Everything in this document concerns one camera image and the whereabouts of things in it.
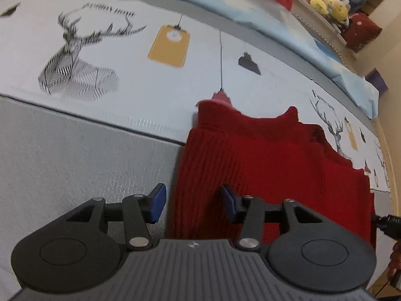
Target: human hand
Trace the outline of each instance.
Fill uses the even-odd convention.
[[[390,255],[388,264],[388,277],[393,276],[398,269],[401,269],[401,241],[398,241],[392,248],[394,252]]]

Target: deer illustration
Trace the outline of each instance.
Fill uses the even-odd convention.
[[[337,115],[334,113],[336,120],[334,121],[336,124],[336,132],[334,132],[333,125],[330,123],[330,121],[326,117],[326,113],[319,110],[318,103],[319,101],[316,102],[316,104],[313,104],[313,102],[310,100],[310,103],[312,104],[313,108],[315,109],[316,113],[319,115],[319,117],[323,120],[323,122],[327,125],[328,131],[334,136],[334,139],[336,141],[336,148],[337,152],[344,158],[350,159],[346,154],[343,153],[340,145],[340,140],[341,140],[341,133],[344,131],[344,125],[342,124],[342,121],[340,121],[337,117]]]
[[[389,186],[389,184],[388,184],[388,174],[387,174],[386,164],[384,163],[384,157],[383,157],[383,159],[381,159],[380,156],[379,156],[379,152],[378,152],[379,149],[380,149],[380,151],[382,151],[382,150],[381,150],[381,147],[380,147],[377,143],[374,143],[374,144],[376,145],[376,154],[377,154],[377,157],[378,157],[378,159],[379,159],[379,161],[380,161],[380,165],[381,165],[382,168],[383,168],[384,177],[386,178],[386,185],[387,185],[388,188],[390,188],[390,186]]]
[[[84,46],[96,44],[104,37],[125,37],[141,32],[146,26],[133,30],[133,25],[125,17],[127,26],[113,31],[113,23],[106,31],[94,31],[89,36],[77,34],[77,23],[81,17],[70,21],[72,13],[86,8],[73,10],[58,17],[59,25],[64,29],[65,45],[49,60],[38,77],[41,89],[48,94],[61,93],[62,99],[80,97],[96,100],[107,92],[116,91],[118,77],[112,69],[91,65],[80,59],[79,52]]]

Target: gray gripper base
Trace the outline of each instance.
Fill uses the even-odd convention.
[[[132,252],[103,284],[73,294],[22,290],[13,301],[368,301],[363,289],[327,295],[298,290],[269,271],[259,254],[234,249],[228,240],[161,240]]]

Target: purple object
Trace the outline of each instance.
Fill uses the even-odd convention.
[[[374,69],[373,72],[367,75],[365,79],[378,90],[379,97],[383,95],[386,91],[388,91],[386,82],[376,69]]]

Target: yellow tag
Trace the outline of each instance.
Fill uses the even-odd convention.
[[[189,37],[189,33],[185,30],[163,25],[150,48],[148,58],[182,68],[188,50]]]

